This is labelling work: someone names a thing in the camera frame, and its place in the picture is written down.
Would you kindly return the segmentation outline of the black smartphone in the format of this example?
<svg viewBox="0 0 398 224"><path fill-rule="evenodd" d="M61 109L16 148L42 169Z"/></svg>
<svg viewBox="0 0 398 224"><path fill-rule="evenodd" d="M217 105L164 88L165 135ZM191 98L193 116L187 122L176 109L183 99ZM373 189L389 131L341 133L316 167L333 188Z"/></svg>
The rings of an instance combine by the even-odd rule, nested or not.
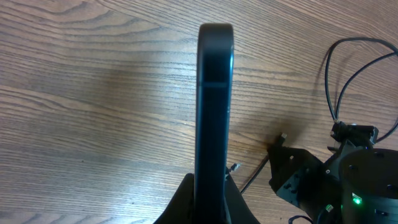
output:
<svg viewBox="0 0 398 224"><path fill-rule="evenodd" d="M231 24L202 24L198 33L195 132L195 223L224 223L234 37Z"/></svg>

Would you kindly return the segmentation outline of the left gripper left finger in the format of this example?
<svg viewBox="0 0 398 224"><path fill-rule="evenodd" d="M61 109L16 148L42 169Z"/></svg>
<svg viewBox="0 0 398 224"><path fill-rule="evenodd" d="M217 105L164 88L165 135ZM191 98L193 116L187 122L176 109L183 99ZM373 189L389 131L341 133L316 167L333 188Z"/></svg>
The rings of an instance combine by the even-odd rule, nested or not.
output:
<svg viewBox="0 0 398 224"><path fill-rule="evenodd" d="M166 209L154 224L192 224L193 223L194 175L188 173Z"/></svg>

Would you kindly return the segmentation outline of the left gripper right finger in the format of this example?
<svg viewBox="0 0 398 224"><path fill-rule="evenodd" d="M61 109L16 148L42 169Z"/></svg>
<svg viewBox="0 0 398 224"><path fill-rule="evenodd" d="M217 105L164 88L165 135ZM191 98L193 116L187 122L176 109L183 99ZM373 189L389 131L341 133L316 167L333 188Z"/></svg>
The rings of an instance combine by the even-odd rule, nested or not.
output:
<svg viewBox="0 0 398 224"><path fill-rule="evenodd" d="M231 224L259 224L252 214L231 175L226 177L224 196Z"/></svg>

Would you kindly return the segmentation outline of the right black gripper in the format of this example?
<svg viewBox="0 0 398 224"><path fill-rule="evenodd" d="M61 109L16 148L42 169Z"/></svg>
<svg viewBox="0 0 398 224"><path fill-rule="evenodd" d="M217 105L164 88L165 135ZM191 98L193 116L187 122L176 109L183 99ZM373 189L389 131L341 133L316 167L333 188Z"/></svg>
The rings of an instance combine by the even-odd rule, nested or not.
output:
<svg viewBox="0 0 398 224"><path fill-rule="evenodd" d="M359 149L330 167L305 149L269 150L276 195L314 223L397 223L397 151Z"/></svg>

